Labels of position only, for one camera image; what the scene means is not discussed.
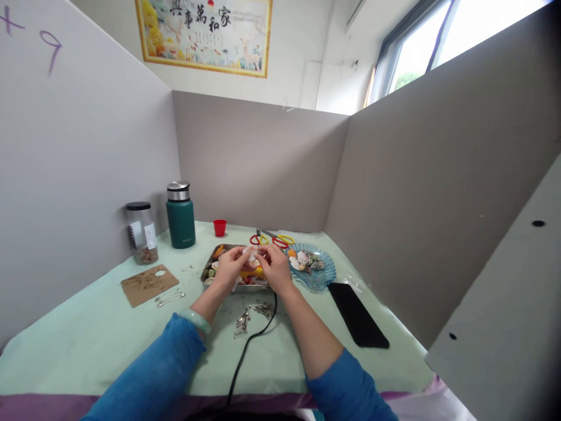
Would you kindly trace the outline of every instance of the window frame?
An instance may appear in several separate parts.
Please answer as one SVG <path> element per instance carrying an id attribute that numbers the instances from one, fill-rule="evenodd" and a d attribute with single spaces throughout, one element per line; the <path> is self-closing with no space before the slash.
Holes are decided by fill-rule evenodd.
<path id="1" fill-rule="evenodd" d="M 442 41 L 446 39 L 453 17 L 458 10 L 460 0 L 420 0 L 384 38 L 380 48 L 380 54 L 378 55 L 378 61 L 375 65 L 376 77 L 374 78 L 372 91 L 369 93 L 370 104 L 389 94 L 401 48 L 408 36 L 423 25 L 436 12 L 439 5 L 448 1 L 450 1 L 450 5 L 448 6 L 448 10 L 438 31 L 435 46 L 424 74 L 432 70 L 435 63 L 438 63 L 442 51 Z"/>

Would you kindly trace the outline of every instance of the hand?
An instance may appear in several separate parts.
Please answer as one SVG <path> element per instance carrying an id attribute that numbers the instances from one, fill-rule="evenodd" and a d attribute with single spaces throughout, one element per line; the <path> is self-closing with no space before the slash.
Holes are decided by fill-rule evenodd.
<path id="1" fill-rule="evenodd" d="M 220 256 L 218 270 L 214 282 L 229 285 L 231 289 L 234 281 L 240 272 L 253 272 L 257 267 L 253 263 L 248 263 L 251 253 L 243 253 L 245 247 L 235 247 Z"/>
<path id="2" fill-rule="evenodd" d="M 288 257 L 274 244 L 260 246 L 257 260 L 261 263 L 267 282 L 281 298 L 292 291 L 295 286 L 290 274 Z"/>

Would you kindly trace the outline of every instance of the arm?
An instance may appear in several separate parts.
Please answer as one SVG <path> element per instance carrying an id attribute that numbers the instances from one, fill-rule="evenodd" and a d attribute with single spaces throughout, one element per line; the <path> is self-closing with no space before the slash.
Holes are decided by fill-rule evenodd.
<path id="1" fill-rule="evenodd" d="M 232 290 L 249 253 L 243 247 L 222 255 L 214 282 L 191 309 L 212 323 L 220 305 Z M 158 420 L 185 394 L 193 370 L 206 351 L 203 334 L 188 320 L 173 314 L 162 335 L 118 377 L 83 420 Z"/>
<path id="2" fill-rule="evenodd" d="M 276 246 L 258 256 L 271 288 L 284 303 L 296 332 L 307 383 L 327 420 L 397 421 L 373 378 L 343 348 L 292 283 L 288 258 Z"/>

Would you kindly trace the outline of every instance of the green thermos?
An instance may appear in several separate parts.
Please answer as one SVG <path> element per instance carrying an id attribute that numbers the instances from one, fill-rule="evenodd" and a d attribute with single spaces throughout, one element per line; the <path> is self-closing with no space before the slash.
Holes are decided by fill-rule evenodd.
<path id="1" fill-rule="evenodd" d="M 189 183 L 174 181 L 168 184 L 169 233 L 175 249 L 186 249 L 195 243 L 195 214 L 189 197 Z"/>

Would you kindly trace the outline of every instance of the jade bangle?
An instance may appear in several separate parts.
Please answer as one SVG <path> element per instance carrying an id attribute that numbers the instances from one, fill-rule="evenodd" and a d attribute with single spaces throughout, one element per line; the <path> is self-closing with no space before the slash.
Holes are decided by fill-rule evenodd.
<path id="1" fill-rule="evenodd" d="M 210 335 L 210 323 L 197 312 L 191 309 L 183 309 L 178 313 L 178 315 L 179 317 L 193 323 L 197 329 L 205 334 L 205 336 Z"/>

